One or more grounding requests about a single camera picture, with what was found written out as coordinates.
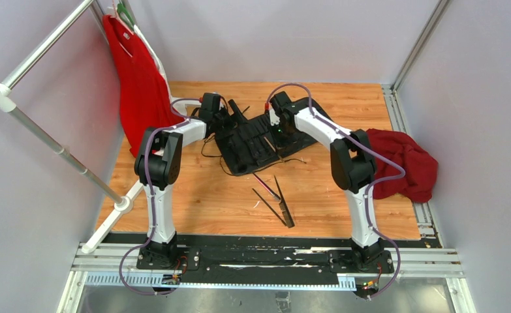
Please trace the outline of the black leather brush roll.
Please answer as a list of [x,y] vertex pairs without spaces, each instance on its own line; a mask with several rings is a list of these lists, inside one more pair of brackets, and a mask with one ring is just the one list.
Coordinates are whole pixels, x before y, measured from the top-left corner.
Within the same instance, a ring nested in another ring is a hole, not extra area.
[[[303,108],[308,104],[308,98],[301,98],[296,106]],[[232,114],[230,106],[224,106]],[[231,175],[240,176],[263,170],[280,160],[289,161],[289,156],[309,147],[317,142],[305,132],[297,129],[299,132],[299,142],[294,147],[276,147],[277,152],[273,152],[269,145],[264,141],[263,136],[271,141],[270,119],[268,112],[248,119],[245,125],[235,125],[231,130],[220,131],[212,135],[220,156],[229,169]]]

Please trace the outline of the gold handled makeup brush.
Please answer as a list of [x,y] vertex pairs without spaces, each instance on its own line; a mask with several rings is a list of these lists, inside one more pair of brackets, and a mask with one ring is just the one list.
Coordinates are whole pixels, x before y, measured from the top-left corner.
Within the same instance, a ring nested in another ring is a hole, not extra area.
[[277,150],[276,150],[276,148],[274,147],[274,145],[271,143],[271,141],[269,141],[269,139],[268,139],[267,137],[265,137],[265,136],[263,136],[263,139],[264,139],[264,141],[265,141],[265,142],[269,145],[269,147],[271,148],[271,150],[272,150],[273,152],[275,152],[275,153],[276,153],[276,152],[277,152]]

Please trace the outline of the black spoolie brush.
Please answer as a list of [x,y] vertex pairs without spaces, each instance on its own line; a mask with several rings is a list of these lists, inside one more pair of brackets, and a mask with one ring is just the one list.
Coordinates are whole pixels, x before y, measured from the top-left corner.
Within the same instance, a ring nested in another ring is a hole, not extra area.
[[259,197],[260,201],[262,201],[266,207],[278,218],[278,220],[284,226],[287,226],[286,222],[278,215],[277,211],[254,188],[252,188],[252,191]]

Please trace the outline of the pink handled brow brush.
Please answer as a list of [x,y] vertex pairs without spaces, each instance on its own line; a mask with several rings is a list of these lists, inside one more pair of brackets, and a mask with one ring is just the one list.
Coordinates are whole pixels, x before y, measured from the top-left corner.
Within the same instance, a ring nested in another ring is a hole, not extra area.
[[276,201],[281,201],[281,197],[272,190],[257,174],[253,174],[258,183],[273,197]]

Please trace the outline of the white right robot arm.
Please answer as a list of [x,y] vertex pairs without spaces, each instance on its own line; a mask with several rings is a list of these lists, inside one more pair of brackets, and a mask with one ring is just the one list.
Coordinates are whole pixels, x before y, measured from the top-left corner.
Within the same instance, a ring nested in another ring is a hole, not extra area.
[[330,152],[332,178],[344,191],[350,211],[353,242],[351,261],[362,272],[376,266],[383,251],[380,236],[374,231],[376,222],[370,184],[377,169],[368,135],[363,130],[351,131],[321,114],[311,97],[295,102],[281,91],[268,98],[273,128],[284,132],[300,131],[321,143]]

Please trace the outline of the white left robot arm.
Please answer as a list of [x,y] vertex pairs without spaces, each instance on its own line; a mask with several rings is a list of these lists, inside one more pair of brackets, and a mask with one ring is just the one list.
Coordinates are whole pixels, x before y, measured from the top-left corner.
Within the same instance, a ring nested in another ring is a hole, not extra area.
[[141,245],[155,243],[153,261],[162,269],[171,269],[178,262],[176,228],[172,220],[172,193],[181,168],[184,147],[205,140],[228,126],[246,120],[232,100],[221,104],[224,98],[216,93],[205,93],[198,99],[196,115],[185,115],[175,109],[175,98],[170,112],[183,121],[170,127],[147,128],[134,164],[134,172],[144,186],[147,196],[149,228],[147,240]]

